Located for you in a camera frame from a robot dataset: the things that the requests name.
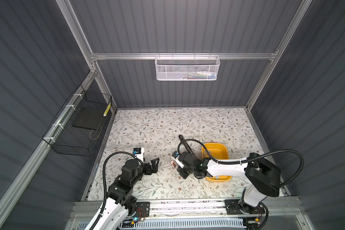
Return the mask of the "yellow plastic tray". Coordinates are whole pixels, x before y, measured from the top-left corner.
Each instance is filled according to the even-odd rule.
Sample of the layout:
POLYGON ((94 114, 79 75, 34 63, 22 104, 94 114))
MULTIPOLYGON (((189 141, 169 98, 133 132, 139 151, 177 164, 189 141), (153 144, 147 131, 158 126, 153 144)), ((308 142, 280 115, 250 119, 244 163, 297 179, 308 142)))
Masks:
MULTIPOLYGON (((209 151, 210 155, 218 160, 228 160, 229 154, 227 147, 220 143, 205 143, 204 144, 209 151)), ((231 176, 220 175, 219 179, 216 180, 215 177, 206 177, 205 179, 209 182, 228 182, 231 180, 231 176)))

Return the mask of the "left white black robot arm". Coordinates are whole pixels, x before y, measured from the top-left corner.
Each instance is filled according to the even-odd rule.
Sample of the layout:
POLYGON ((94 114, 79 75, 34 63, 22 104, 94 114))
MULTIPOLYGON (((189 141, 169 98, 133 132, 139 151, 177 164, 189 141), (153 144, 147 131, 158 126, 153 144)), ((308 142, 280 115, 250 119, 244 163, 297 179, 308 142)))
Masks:
POLYGON ((137 199, 132 195, 134 185, 144 175, 157 173, 160 159, 155 158, 151 163, 143 163, 138 158, 130 159, 122 167, 121 175, 107 186, 103 179, 104 198, 95 216, 87 225, 87 230, 116 230, 137 208, 137 199))

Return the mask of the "black stapler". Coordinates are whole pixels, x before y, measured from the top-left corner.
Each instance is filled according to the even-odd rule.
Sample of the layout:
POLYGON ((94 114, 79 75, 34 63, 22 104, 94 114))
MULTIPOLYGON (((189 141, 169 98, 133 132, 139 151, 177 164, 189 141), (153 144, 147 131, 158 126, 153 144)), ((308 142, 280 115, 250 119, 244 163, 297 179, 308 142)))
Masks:
POLYGON ((195 154, 194 154, 192 148, 190 147, 190 145, 188 144, 188 142, 185 141, 185 138, 183 137, 183 135, 181 135, 181 134, 178 135, 178 138, 179 138, 180 142, 183 142, 183 146, 184 146, 186 152, 189 152, 191 155, 195 156, 195 154))

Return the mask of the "pink small stapler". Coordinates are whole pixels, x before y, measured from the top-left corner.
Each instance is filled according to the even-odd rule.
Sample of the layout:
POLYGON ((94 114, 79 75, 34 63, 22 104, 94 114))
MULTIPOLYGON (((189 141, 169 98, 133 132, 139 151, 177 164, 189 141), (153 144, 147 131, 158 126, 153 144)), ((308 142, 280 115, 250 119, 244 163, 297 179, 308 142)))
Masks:
POLYGON ((178 166, 178 164, 176 162, 171 161, 171 164, 172 164, 174 169, 178 169, 179 166, 178 166))

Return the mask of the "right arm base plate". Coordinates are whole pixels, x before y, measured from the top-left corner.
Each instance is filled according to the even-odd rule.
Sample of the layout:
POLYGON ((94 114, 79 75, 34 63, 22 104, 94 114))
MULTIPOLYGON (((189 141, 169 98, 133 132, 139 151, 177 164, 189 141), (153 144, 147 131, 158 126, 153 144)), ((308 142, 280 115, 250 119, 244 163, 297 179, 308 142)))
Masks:
POLYGON ((241 202, 240 199, 226 199, 224 200, 224 205, 228 215, 257 214, 262 216, 265 214, 264 206, 258 205, 257 207, 252 207, 241 202))

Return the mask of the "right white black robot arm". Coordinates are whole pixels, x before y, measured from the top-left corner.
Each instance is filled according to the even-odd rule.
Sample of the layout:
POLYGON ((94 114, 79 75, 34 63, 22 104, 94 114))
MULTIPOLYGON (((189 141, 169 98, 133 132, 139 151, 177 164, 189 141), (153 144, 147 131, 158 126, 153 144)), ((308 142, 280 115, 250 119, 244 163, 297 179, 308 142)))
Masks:
POLYGON ((251 153, 248 158, 236 162, 214 161, 211 158, 200 160, 189 152, 178 153, 177 151, 172 154, 172 158, 177 171, 184 179, 191 174, 197 179, 220 176, 246 177, 251 185, 244 189, 238 203, 246 212, 250 207, 257 207, 268 196, 279 196, 280 169, 257 153, 251 153))

